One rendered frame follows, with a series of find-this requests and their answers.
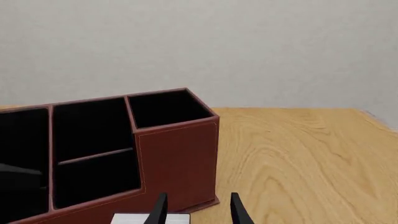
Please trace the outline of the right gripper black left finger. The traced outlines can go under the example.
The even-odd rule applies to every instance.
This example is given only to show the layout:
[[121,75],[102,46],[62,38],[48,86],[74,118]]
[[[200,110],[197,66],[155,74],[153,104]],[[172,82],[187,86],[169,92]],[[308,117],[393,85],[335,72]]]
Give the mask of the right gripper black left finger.
[[146,219],[146,224],[165,224],[168,214],[167,193],[159,194],[154,208]]

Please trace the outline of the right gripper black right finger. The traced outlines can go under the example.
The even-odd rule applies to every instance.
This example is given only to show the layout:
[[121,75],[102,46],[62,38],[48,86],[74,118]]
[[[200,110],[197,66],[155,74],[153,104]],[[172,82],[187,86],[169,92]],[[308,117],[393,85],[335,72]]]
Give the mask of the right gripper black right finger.
[[230,210],[233,224],[254,224],[237,192],[231,193]]

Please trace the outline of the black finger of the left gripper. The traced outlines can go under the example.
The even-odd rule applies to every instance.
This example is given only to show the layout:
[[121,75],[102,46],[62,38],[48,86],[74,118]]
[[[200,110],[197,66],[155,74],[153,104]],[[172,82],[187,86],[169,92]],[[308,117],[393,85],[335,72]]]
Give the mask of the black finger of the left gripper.
[[40,188],[41,171],[0,164],[0,188]]

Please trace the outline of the red-brown desk caddy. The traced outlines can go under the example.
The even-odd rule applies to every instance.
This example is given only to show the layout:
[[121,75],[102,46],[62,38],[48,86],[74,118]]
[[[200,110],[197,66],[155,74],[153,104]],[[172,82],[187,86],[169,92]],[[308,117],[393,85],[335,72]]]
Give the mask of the red-brown desk caddy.
[[0,224],[110,224],[115,213],[216,205],[220,117],[187,88],[0,109],[0,164],[41,171],[0,188]]

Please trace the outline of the book with silver-white cover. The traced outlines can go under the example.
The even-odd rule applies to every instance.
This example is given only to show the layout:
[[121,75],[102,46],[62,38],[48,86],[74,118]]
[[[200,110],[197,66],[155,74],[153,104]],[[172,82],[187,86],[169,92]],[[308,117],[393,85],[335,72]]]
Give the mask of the book with silver-white cover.
[[191,224],[187,213],[168,213],[164,222],[147,222],[149,213],[115,213],[110,224]]

